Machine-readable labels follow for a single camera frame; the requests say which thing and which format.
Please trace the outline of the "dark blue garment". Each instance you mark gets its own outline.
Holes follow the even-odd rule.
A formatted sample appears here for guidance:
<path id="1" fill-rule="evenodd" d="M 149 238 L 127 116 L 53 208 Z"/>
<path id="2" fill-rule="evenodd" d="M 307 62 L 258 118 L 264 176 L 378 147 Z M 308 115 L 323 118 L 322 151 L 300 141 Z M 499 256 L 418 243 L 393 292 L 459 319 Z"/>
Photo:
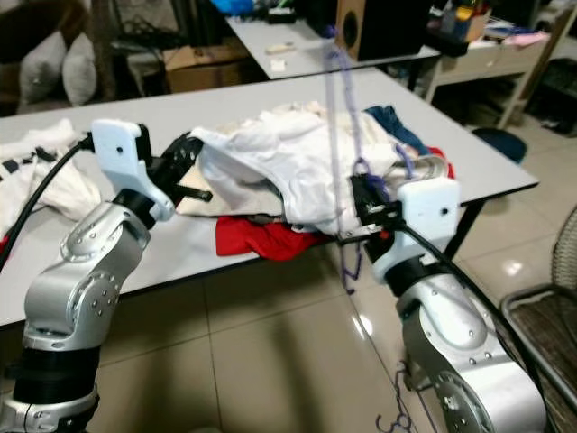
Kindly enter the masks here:
<path id="1" fill-rule="evenodd" d="M 396 137 L 396 139 L 401 141 L 401 143 L 415 149 L 417 155 L 429 155 L 430 150 L 428 147 L 424 145 L 424 142 L 422 142 L 415 133 L 412 133 L 407 129 L 403 121 L 401 121 L 397 115 L 395 107 L 392 105 L 372 105 L 364 108 L 364 112 L 378 121 L 378 124 L 384 129 L 384 131 L 393 137 Z"/>

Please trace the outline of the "beige drawer desk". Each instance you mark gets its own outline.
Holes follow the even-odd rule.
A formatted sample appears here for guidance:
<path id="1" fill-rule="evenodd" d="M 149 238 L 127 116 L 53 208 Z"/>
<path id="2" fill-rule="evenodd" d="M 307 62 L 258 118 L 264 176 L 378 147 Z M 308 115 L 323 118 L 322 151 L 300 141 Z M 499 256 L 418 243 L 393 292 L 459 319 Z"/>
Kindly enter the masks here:
<path id="1" fill-rule="evenodd" d="M 487 78 L 514 76 L 516 84 L 501 110 L 496 127 L 504 129 L 527 106 L 530 84 L 545 66 L 557 46 L 566 40 L 564 34 L 545 33 L 543 40 L 528 45 L 504 42 L 471 42 L 464 55 L 457 58 L 443 57 L 428 71 L 424 100 L 433 102 L 438 87 Z"/>

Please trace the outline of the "wooden black speaker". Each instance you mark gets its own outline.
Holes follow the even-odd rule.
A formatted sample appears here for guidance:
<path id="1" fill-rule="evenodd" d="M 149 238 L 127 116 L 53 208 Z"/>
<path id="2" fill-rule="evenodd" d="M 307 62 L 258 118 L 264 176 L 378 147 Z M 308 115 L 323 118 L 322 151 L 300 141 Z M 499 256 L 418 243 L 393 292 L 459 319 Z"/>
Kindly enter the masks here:
<path id="1" fill-rule="evenodd" d="M 430 0 L 338 0 L 335 41 L 358 61 L 416 54 L 429 8 Z"/>

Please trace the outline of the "large white table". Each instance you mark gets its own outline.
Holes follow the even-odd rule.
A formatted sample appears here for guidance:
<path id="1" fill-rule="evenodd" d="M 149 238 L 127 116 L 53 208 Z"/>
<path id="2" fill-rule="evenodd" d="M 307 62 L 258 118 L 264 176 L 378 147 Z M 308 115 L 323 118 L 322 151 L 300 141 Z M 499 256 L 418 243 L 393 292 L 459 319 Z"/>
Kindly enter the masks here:
<path id="1" fill-rule="evenodd" d="M 496 152 L 464 127 L 437 111 L 407 87 L 377 69 L 351 71 L 354 102 L 391 105 L 401 123 L 428 144 L 444 150 L 461 182 L 461 203 L 477 205 L 516 191 L 532 189 L 537 180 L 515 162 Z M 0 121 L 3 141 L 12 141 L 32 129 L 69 120 L 79 131 L 103 118 L 133 121 L 149 129 L 155 152 L 162 152 L 191 128 L 223 126 L 252 118 L 260 111 L 292 102 L 323 102 L 326 75 L 243 84 L 198 92 L 115 100 L 28 115 Z M 47 265 L 58 262 L 60 245 L 73 223 L 55 213 L 37 213 L 28 220 L 0 275 L 0 322 L 5 328 L 20 326 L 25 319 L 26 290 Z M 177 216 L 152 230 L 142 263 L 124 282 L 123 294 L 145 292 L 184 283 L 239 265 L 255 263 L 252 254 L 222 257 L 215 251 L 215 223 L 205 218 Z"/>

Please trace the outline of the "white thin shirt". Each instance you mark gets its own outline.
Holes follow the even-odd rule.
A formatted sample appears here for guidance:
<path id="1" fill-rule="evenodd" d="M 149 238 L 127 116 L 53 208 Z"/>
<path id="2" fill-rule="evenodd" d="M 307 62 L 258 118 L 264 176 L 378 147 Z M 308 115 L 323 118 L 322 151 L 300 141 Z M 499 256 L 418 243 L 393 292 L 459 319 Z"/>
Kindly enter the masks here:
<path id="1" fill-rule="evenodd" d="M 182 184 L 215 191 L 268 185 L 283 199 L 285 215 L 278 218 L 333 234 L 328 123 L 320 103 L 280 105 L 216 129 L 197 127 L 191 135 L 205 147 Z"/>

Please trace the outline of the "dark blue round stool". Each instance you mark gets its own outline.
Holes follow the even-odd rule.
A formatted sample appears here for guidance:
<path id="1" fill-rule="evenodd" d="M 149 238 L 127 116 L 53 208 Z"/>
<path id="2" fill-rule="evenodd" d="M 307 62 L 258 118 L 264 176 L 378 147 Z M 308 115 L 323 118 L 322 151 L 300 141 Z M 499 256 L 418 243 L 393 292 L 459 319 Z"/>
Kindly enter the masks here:
<path id="1" fill-rule="evenodd" d="M 480 127 L 473 129 L 472 132 L 479 140 L 485 142 L 495 152 L 501 153 L 509 161 L 523 164 L 525 157 L 527 157 L 527 141 L 520 139 L 514 133 L 506 131 L 506 129 Z"/>

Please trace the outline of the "white garment black stripes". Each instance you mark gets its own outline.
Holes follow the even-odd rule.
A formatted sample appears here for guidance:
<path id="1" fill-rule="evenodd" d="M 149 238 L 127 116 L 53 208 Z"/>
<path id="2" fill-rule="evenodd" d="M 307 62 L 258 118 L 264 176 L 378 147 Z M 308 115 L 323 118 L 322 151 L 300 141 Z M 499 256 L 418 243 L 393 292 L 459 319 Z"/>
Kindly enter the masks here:
<path id="1" fill-rule="evenodd" d="M 0 145 L 0 162 L 3 166 L 0 226 L 4 235 L 8 235 L 26 199 L 40 186 L 46 173 L 79 139 L 81 133 L 75 131 L 68 119 L 63 119 L 45 129 L 30 129 L 20 140 Z M 68 219 L 79 220 L 100 202 L 102 194 L 98 186 L 76 168 L 75 160 L 70 160 L 37 199 L 33 209 L 52 207 Z"/>

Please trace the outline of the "grey pillow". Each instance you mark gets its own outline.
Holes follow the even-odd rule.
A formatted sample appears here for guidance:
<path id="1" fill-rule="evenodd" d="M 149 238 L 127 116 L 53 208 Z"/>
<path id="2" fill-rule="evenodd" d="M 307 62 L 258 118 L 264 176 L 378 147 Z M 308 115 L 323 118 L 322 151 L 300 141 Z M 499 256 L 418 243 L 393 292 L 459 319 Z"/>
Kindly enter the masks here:
<path id="1" fill-rule="evenodd" d="M 84 105 L 95 98 L 98 75 L 94 45 L 81 33 L 71 42 L 63 58 L 61 78 L 63 90 L 70 104 Z"/>
<path id="2" fill-rule="evenodd" d="M 20 100 L 31 104 L 41 102 L 61 82 L 63 61 L 69 47 L 60 32 L 54 32 L 38 44 L 21 62 Z"/>

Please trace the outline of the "brown cardboard box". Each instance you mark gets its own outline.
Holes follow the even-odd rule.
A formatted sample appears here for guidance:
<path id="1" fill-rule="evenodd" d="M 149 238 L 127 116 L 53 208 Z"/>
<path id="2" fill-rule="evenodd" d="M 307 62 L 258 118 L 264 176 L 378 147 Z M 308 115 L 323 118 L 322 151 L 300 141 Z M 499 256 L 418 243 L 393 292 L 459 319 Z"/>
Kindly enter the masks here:
<path id="1" fill-rule="evenodd" d="M 167 50 L 162 63 L 172 92 L 218 89 L 262 78 L 260 67 L 238 40 Z"/>

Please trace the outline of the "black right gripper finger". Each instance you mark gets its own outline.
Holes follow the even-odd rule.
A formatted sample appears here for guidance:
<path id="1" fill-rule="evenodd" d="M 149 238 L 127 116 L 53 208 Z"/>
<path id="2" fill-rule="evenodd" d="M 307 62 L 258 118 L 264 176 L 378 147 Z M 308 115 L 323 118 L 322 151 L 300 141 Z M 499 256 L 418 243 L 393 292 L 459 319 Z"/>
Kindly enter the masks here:
<path id="1" fill-rule="evenodd" d="M 351 227 L 338 232 L 338 243 L 386 242 L 392 235 L 392 231 L 393 222 L 371 223 L 366 226 Z"/>
<path id="2" fill-rule="evenodd" d="M 355 173 L 350 177 L 352 201 L 359 220 L 374 220 L 380 212 L 378 178 L 370 173 Z"/>

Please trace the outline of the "small white table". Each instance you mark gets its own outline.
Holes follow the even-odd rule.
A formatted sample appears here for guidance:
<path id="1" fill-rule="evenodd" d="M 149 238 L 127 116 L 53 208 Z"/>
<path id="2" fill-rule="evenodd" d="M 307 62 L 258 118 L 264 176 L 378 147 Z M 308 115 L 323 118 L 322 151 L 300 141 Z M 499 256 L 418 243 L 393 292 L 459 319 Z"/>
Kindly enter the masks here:
<path id="1" fill-rule="evenodd" d="M 231 17 L 226 23 L 272 81 L 331 73 L 337 69 L 325 60 L 329 40 L 314 33 L 304 21 L 268 24 Z"/>

